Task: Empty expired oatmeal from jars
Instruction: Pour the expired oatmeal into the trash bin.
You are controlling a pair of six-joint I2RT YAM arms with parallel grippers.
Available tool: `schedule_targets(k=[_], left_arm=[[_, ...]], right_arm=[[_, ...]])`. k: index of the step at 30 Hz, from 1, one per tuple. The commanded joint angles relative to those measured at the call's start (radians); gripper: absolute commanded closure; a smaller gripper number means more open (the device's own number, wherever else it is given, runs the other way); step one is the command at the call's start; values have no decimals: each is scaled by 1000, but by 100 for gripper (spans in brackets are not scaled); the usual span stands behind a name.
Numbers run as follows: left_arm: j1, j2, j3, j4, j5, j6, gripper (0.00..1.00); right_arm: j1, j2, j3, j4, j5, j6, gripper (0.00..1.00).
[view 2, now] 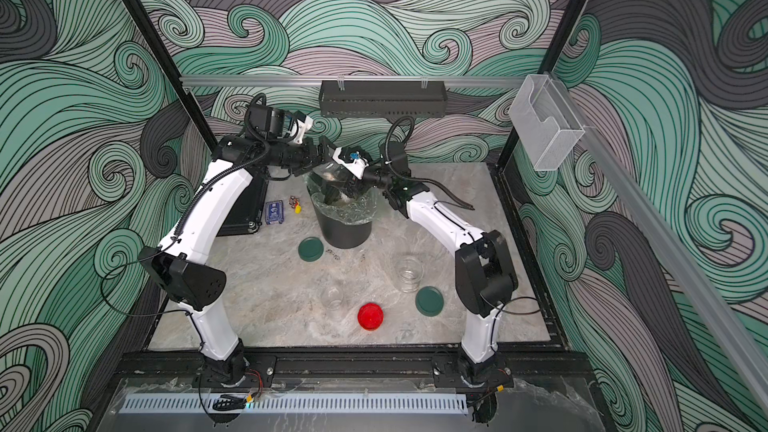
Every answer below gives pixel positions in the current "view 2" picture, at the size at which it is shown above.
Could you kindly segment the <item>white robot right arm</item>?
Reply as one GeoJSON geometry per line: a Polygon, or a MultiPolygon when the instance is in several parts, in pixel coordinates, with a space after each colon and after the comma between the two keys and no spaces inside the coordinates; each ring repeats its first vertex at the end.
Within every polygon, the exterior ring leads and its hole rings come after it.
{"type": "Polygon", "coordinates": [[[351,191],[378,188],[390,206],[420,225],[454,257],[455,291],[466,309],[457,368],[479,384],[496,368],[498,321],[518,287],[511,253],[501,232],[486,232],[456,215],[430,187],[379,166],[356,174],[351,191]]]}

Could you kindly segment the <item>red jar lid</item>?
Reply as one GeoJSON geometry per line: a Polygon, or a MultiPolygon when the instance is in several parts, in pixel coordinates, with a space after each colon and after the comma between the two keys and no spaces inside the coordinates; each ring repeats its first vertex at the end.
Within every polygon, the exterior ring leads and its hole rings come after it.
{"type": "Polygon", "coordinates": [[[383,320],[383,309],[376,303],[365,303],[358,310],[358,324],[366,331],[377,330],[382,325],[383,320]]]}

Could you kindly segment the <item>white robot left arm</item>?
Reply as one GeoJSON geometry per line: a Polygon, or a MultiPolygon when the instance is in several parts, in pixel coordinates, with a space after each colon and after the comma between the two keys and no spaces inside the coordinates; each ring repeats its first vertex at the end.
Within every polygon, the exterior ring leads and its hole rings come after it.
{"type": "Polygon", "coordinates": [[[226,273],[207,265],[213,242],[256,174],[275,166],[298,176],[329,162],[334,148],[325,137],[296,145],[261,136],[224,136],[182,217],[157,246],[146,246],[138,255],[150,278],[197,332],[204,370],[225,387],[245,379],[247,361],[222,299],[226,273]]]}

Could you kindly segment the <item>green-lidded oatmeal jar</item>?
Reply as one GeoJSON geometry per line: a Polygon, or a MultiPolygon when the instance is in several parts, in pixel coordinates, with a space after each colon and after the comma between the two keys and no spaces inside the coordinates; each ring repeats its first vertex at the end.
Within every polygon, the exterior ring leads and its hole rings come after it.
{"type": "Polygon", "coordinates": [[[316,186],[325,204],[348,202],[362,195],[358,178],[345,166],[328,163],[315,167],[309,182],[316,186]]]}
{"type": "Polygon", "coordinates": [[[424,276],[423,264],[412,255],[400,257],[394,266],[394,285],[403,293],[416,292],[424,276]]]}

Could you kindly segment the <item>green jar lid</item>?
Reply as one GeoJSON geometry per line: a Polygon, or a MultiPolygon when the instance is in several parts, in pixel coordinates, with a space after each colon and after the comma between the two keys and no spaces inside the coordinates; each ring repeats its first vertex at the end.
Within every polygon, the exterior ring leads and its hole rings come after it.
{"type": "Polygon", "coordinates": [[[320,238],[307,237],[299,243],[297,251],[301,260],[315,262],[322,257],[325,247],[320,238]]]}
{"type": "Polygon", "coordinates": [[[417,291],[415,306],[420,314],[426,317],[435,317],[443,311],[444,298],[436,287],[425,286],[417,291]]]}

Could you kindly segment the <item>clear oatmeal jar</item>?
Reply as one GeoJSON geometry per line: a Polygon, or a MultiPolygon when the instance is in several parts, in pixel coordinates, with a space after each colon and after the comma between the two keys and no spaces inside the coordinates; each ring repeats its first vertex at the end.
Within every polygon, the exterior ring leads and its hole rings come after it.
{"type": "Polygon", "coordinates": [[[341,311],[344,305],[344,293],[337,285],[328,285],[321,291],[320,302],[326,311],[341,311]]]}

